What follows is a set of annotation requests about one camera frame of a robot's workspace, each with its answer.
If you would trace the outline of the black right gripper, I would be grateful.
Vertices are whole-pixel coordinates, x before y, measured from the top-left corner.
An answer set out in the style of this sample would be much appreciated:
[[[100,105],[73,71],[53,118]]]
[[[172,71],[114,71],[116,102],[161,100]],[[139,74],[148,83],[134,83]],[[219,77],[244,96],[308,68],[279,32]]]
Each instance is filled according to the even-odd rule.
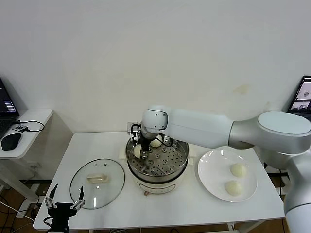
[[[150,143],[152,142],[152,134],[147,132],[141,132],[141,149],[140,157],[147,158],[150,150]]]

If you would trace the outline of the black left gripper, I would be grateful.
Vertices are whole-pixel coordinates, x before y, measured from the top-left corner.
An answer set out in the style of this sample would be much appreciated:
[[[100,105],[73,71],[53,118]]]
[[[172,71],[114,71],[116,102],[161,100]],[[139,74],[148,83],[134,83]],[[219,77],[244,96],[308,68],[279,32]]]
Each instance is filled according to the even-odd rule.
[[[52,222],[48,232],[69,232],[68,221],[71,217],[75,216],[77,209],[81,209],[85,204],[83,186],[80,188],[80,195],[78,201],[75,204],[61,203],[54,201],[54,195],[56,193],[58,184],[51,190],[50,194],[45,197],[44,202],[48,209],[48,215],[51,217]]]

